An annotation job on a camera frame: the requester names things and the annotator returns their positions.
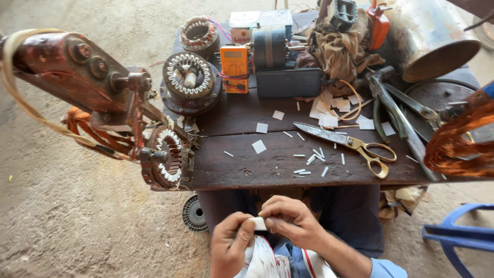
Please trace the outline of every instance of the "tire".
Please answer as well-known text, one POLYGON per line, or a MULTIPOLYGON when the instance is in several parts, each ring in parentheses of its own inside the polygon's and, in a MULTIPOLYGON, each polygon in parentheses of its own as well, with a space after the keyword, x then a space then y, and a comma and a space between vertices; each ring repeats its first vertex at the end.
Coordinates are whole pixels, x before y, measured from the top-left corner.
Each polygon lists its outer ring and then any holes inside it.
MULTIPOLYGON (((473 19, 473 23, 477 23, 482 19, 475 16, 473 19)), ((473 32, 477 35, 482 46, 490 51, 494 51, 494 25, 486 22, 481 26, 473 29, 473 32)))

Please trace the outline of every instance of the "wooden workbench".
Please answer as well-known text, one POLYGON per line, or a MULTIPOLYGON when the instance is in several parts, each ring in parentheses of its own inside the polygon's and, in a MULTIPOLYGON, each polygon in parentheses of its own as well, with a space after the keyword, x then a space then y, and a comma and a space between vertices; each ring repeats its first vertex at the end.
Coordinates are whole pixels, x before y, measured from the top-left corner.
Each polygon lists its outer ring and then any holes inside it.
MULTIPOLYGON (((293 28, 312 21, 317 12, 294 15, 293 28)), ((222 24, 228 29, 228 23, 222 24)), ((177 30, 173 53, 184 51, 179 42, 177 30)), ((227 43, 221 35, 221 45, 227 43)), ((221 70, 217 58, 209 60, 221 70)), ((255 77, 251 74, 248 94, 226 94, 223 92, 220 102, 209 112, 197 117, 197 125, 201 130, 198 134, 207 136, 200 138, 201 148, 195 151, 195 167, 193 177, 189 182, 181 184, 191 190, 210 190, 223 188, 266 188, 282 186, 320 186, 320 185, 416 185, 428 184, 430 181, 418 163, 406 155, 413 157, 407 145, 398 135, 390 136, 389 146, 396 152, 398 159, 394 163, 386 163, 389 175, 381 180, 367 168, 366 160, 356 151, 318 139, 299 131, 293 121, 317 125, 316 119, 309 117, 312 102, 299 101, 300 111, 297 110, 293 98, 258 99, 255 77), (272 118, 275 110, 285 113, 282 121, 272 118), (267 134, 255 132, 257 123, 268 124, 267 134), (305 141, 297 135, 299 132, 305 141), (267 150, 256 154, 252 144, 262 140, 267 150), (312 155, 312 149, 323 149, 326 163, 316 159, 309 166, 307 158, 312 155), (223 151, 234 155, 230 157, 223 151), (345 156, 342 164, 341 154, 345 156), (305 154, 305 158, 293 157, 294 154, 305 154), (329 167, 325 177, 321 173, 325 166, 329 167), (294 177, 294 171, 305 168, 311 175, 304 178, 294 177)), ((364 100, 370 99, 368 89, 359 90, 364 100)), ((166 115, 173 120, 177 115, 164 109, 166 115)), ((372 104, 362 110, 362 115, 372 118, 372 104)), ((355 121, 340 121, 340 125, 352 125, 355 121)), ((357 128, 338 129, 347 132, 349 136, 364 142, 380 142, 379 136, 373 130, 357 128)))

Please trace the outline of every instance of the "concrete floor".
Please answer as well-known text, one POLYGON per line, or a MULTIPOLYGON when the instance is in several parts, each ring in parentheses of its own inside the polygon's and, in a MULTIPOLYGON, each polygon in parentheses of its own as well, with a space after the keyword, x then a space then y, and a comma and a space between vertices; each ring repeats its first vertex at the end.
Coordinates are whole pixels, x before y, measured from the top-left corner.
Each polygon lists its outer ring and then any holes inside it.
MULTIPOLYGON (((314 2, 289 1, 293 8, 314 2)), ((2 0, 0 29, 4 34, 43 27, 76 31, 123 65, 148 66, 171 54, 175 28, 192 16, 206 14, 221 22, 231 11, 272 8, 273 1, 265 0, 2 0)), ((484 50, 470 62, 482 85, 493 78, 493 63, 484 50)), ((157 89, 161 68, 147 69, 157 89)), ((18 84, 52 121, 70 108, 18 84)), ((149 191, 138 166, 42 128, 3 88, 0 98, 0 278, 207 276, 209 234, 189 232, 181 221, 192 193, 149 191)), ((494 203, 492 183, 431 186, 413 216, 384 225, 383 258, 410 277, 459 277, 437 243, 422 241, 420 230, 423 224, 439 223, 462 202, 494 203)), ((463 222, 494 227, 494 217, 485 212, 463 222)), ((494 272, 492 253, 462 250, 461 257, 475 277, 494 272)))

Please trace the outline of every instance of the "digital multimeter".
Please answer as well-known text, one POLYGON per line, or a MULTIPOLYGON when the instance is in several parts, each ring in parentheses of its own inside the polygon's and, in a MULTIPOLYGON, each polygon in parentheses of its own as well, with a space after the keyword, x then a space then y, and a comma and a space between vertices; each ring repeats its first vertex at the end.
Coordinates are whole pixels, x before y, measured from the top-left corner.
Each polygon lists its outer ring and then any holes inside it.
POLYGON ((221 77, 227 93, 248 93, 247 46, 223 46, 221 77))

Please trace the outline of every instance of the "man's left hand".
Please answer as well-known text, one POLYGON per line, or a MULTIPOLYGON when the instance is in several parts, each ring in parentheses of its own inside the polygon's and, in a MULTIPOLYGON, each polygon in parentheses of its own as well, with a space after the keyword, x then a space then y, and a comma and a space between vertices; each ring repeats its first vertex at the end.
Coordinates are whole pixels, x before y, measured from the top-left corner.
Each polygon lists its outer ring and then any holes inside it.
POLYGON ((254 237, 255 223, 250 214, 236 212, 214 228, 211 242, 210 277, 230 278, 237 275, 245 263, 245 250, 254 237))

